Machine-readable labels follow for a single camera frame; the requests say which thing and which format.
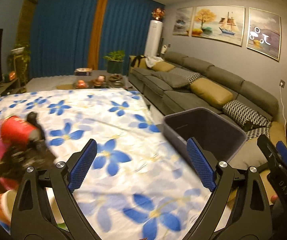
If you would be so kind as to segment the flat box on table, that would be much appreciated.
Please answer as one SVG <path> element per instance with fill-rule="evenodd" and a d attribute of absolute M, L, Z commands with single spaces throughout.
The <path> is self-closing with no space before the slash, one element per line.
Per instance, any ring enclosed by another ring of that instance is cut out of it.
<path fill-rule="evenodd" d="M 75 76 L 91 76 L 92 68 L 77 68 L 74 71 Z"/>

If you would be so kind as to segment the far mustard cushion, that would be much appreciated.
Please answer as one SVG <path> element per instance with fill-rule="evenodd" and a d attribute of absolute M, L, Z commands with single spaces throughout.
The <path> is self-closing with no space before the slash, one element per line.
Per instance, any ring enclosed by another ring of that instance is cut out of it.
<path fill-rule="evenodd" d="M 155 72 L 169 72 L 174 68 L 175 66 L 168 62 L 159 61 L 152 67 L 152 70 L 154 70 Z"/>

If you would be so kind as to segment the sailboat tree painting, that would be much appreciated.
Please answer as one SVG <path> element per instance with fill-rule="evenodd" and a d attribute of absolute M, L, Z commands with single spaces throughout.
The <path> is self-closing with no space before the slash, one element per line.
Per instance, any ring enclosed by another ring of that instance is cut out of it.
<path fill-rule="evenodd" d="M 228 5 L 195 7 L 191 36 L 241 46 L 245 8 Z"/>

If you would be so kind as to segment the plant on tall stand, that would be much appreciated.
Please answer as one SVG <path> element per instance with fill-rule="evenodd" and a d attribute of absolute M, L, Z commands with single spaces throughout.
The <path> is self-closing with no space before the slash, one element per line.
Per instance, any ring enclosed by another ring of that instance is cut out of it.
<path fill-rule="evenodd" d="M 25 86 L 29 81 L 30 54 L 29 42 L 16 43 L 7 57 L 7 64 L 10 70 L 16 73 L 21 86 Z"/>

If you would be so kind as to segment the red paper cup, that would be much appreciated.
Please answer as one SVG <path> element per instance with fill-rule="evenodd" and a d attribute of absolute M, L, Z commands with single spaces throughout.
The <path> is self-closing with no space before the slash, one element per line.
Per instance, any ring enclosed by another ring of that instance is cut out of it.
<path fill-rule="evenodd" d="M 27 147 L 41 139 L 41 133 L 35 126 L 15 115 L 1 122 L 0 136 L 2 142 L 19 147 Z"/>

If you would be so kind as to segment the near mustard cushion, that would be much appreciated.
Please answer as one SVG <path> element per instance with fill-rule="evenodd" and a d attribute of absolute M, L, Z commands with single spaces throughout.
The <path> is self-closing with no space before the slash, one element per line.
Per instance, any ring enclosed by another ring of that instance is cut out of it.
<path fill-rule="evenodd" d="M 190 85 L 191 91 L 216 109 L 233 100 L 233 94 L 206 78 L 199 78 Z"/>

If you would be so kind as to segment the dark coffee table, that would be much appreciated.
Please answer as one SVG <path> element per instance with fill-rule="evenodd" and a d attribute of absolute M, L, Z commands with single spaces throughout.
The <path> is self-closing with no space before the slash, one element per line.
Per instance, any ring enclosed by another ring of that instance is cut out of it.
<path fill-rule="evenodd" d="M 75 85 L 78 84 L 79 80 L 88 82 L 90 88 L 93 87 L 94 83 L 99 84 L 101 81 L 106 81 L 108 86 L 122 87 L 130 90 L 134 90 L 133 85 L 128 81 L 127 76 L 123 76 L 119 85 L 111 84 L 109 82 L 109 77 L 111 74 L 107 73 L 105 70 L 93 70 L 91 76 L 75 76 L 75 75 L 60 75 L 51 77 L 37 77 L 31 79 L 26 84 L 27 92 L 39 92 L 47 90 L 55 90 L 63 88 L 75 89 Z"/>

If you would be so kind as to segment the orange fruit ornament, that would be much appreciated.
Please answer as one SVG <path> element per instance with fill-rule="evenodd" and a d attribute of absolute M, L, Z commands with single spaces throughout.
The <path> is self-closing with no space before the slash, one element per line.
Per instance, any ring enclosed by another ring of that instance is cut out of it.
<path fill-rule="evenodd" d="M 76 89 L 86 89 L 88 88 L 88 83 L 84 80 L 78 80 L 75 87 Z"/>

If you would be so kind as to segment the black plastic bag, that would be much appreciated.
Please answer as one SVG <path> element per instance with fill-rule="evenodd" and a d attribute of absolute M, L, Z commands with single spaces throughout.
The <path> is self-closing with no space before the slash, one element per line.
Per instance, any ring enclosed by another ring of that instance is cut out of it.
<path fill-rule="evenodd" d="M 38 122 L 38 113 L 29 112 L 24 120 L 40 131 L 41 139 L 31 142 L 27 147 L 8 144 L 9 147 L 0 160 L 0 177 L 21 180 L 30 166 L 37 170 L 54 166 L 56 156 L 47 146 L 45 132 Z"/>

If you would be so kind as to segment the orange artificial flower bouquet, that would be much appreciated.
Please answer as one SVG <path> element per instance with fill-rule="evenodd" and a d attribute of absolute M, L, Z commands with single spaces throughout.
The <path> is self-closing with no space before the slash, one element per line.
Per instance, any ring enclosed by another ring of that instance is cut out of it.
<path fill-rule="evenodd" d="M 156 21 L 162 22 L 163 18 L 165 17 L 165 10 L 162 8 L 155 8 L 152 11 L 152 18 Z"/>

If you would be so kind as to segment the orange curtain strip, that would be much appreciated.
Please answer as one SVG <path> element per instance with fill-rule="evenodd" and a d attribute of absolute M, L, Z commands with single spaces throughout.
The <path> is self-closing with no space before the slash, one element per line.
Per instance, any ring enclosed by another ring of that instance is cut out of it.
<path fill-rule="evenodd" d="M 102 33 L 103 21 L 105 18 L 106 6 L 108 0 L 97 0 L 96 10 L 94 13 L 93 26 L 90 34 L 88 68 L 92 70 L 99 69 L 100 40 Z"/>

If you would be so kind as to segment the wall power socket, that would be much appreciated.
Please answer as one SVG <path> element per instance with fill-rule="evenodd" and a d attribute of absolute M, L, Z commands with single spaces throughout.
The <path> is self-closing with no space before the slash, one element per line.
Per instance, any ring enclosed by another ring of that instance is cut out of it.
<path fill-rule="evenodd" d="M 281 87 L 281 88 L 284 88 L 284 87 L 285 87 L 285 81 L 280 80 L 280 87 Z"/>

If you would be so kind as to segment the near black white patterned cushion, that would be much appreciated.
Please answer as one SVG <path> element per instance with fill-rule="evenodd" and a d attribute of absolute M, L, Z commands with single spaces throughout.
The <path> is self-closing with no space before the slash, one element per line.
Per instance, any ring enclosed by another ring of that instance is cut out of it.
<path fill-rule="evenodd" d="M 222 110 L 223 113 L 239 125 L 244 132 L 258 128 L 269 128 L 271 126 L 269 119 L 238 100 L 232 100 L 226 103 Z"/>

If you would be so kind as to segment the light grey cushion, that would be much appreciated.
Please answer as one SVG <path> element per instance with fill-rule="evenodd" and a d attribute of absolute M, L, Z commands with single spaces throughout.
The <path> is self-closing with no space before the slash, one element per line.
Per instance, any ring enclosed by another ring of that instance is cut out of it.
<path fill-rule="evenodd" d="M 248 140 L 229 162 L 233 168 L 247 170 L 249 166 L 259 167 L 267 162 L 257 145 L 257 138 Z"/>

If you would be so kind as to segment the dark grey cushion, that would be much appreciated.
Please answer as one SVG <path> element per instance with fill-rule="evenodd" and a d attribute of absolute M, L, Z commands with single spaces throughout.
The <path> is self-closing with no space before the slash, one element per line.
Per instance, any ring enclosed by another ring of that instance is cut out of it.
<path fill-rule="evenodd" d="M 168 72 L 154 72 L 152 73 L 152 76 L 161 79 L 175 89 L 186 87 L 190 84 L 190 81 L 188 81 L 187 79 Z"/>

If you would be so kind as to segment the left landscape painting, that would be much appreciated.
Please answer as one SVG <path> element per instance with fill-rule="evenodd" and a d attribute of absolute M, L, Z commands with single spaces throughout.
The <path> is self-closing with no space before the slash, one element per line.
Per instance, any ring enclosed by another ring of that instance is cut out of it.
<path fill-rule="evenodd" d="M 188 36 L 190 32 L 193 7 L 179 8 L 175 12 L 175 23 L 172 35 Z"/>

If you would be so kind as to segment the far black white patterned cushion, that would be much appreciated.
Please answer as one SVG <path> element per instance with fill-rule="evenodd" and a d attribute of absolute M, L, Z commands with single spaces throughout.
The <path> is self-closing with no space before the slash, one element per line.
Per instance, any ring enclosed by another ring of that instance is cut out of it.
<path fill-rule="evenodd" d="M 188 80 L 190 83 L 193 83 L 194 81 L 196 81 L 201 77 L 200 73 L 192 72 L 178 67 L 173 68 L 172 70 L 169 71 L 169 73 L 180 76 Z"/>

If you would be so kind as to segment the grey sectional sofa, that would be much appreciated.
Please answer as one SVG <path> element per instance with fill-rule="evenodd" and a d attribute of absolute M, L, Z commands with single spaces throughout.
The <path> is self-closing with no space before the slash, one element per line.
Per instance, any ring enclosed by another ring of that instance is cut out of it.
<path fill-rule="evenodd" d="M 248 132 L 269 129 L 279 111 L 278 100 L 256 84 L 181 53 L 131 55 L 128 77 L 164 115 L 205 107 Z"/>

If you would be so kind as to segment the black white patterned cushion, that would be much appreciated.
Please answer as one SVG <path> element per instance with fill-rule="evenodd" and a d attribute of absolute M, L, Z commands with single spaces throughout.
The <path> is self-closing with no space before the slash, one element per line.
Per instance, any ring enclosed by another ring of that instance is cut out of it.
<path fill-rule="evenodd" d="M 194 81 L 196 81 L 201 77 L 200 73 L 192 72 L 178 67 L 173 68 L 172 70 L 169 71 L 169 73 L 180 76 L 188 80 L 190 83 L 193 83 Z"/>
<path fill-rule="evenodd" d="M 238 100 L 232 100 L 226 103 L 222 110 L 223 113 L 239 125 L 244 132 L 258 128 L 269 128 L 271 126 L 269 119 Z"/>

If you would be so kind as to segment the dark purple trash bin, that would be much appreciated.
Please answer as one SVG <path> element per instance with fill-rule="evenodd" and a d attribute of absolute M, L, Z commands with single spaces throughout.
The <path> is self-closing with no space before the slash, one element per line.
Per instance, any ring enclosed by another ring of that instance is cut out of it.
<path fill-rule="evenodd" d="M 186 150 L 194 137 L 203 150 L 217 160 L 229 162 L 246 142 L 246 133 L 213 111 L 198 107 L 164 117 L 162 133 L 169 143 L 192 165 Z"/>

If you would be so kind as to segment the blue floral white tablecloth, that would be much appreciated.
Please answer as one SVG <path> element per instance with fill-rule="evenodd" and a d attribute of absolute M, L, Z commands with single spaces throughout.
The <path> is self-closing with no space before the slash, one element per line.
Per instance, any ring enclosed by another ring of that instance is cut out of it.
<path fill-rule="evenodd" d="M 0 98 L 0 120 L 32 111 L 58 161 L 90 139 L 97 142 L 74 197 L 102 239 L 184 238 L 210 191 L 156 127 L 138 93 L 51 90 Z"/>

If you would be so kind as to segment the blue window curtain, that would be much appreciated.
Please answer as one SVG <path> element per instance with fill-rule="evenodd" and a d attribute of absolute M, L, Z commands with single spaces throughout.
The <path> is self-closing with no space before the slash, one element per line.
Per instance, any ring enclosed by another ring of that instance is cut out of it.
<path fill-rule="evenodd" d="M 97 0 L 38 0 L 30 33 L 31 77 L 71 75 L 88 67 L 90 34 Z M 103 58 L 123 50 L 123 73 L 129 57 L 142 55 L 152 11 L 164 8 L 153 0 L 108 0 L 102 26 L 99 70 L 107 68 Z"/>

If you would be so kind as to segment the white standing air conditioner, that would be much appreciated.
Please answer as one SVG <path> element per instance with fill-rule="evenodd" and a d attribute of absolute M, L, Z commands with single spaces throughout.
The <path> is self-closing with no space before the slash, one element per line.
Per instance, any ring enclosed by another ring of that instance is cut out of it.
<path fill-rule="evenodd" d="M 146 57 L 157 55 L 161 39 L 162 26 L 163 23 L 160 21 L 157 20 L 150 21 L 146 46 L 144 49 L 144 55 Z"/>

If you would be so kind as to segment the white cloth on sofa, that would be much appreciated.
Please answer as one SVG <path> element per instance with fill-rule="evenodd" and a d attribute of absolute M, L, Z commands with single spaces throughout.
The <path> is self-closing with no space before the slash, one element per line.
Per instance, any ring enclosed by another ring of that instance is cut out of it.
<path fill-rule="evenodd" d="M 158 62 L 163 61 L 162 57 L 158 57 L 158 56 L 148 56 L 148 57 L 145 57 L 144 59 L 146 62 L 146 66 L 148 68 L 153 68 Z"/>

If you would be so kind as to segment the green potted plant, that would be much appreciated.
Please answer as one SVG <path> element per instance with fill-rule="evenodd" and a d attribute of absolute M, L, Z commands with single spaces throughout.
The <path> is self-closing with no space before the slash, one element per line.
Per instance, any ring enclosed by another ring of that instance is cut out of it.
<path fill-rule="evenodd" d="M 125 52 L 123 50 L 111 51 L 103 57 L 107 62 L 109 74 L 122 74 Z"/>

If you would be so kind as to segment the mustard cushion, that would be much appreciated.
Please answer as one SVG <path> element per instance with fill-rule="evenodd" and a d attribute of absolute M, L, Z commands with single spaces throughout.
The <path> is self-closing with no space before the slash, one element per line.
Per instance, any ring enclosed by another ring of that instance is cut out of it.
<path fill-rule="evenodd" d="M 152 67 L 152 70 L 154 70 L 155 72 L 169 72 L 174 68 L 175 66 L 168 62 L 159 61 Z"/>
<path fill-rule="evenodd" d="M 191 91 L 216 109 L 233 100 L 233 94 L 206 78 L 199 78 L 190 85 Z"/>

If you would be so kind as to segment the right purple landscape painting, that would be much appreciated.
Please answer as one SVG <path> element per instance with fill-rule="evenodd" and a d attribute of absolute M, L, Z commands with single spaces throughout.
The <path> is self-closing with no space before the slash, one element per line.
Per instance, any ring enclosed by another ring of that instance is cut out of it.
<path fill-rule="evenodd" d="M 281 49 L 280 16 L 266 10 L 249 8 L 246 47 L 278 62 Z"/>

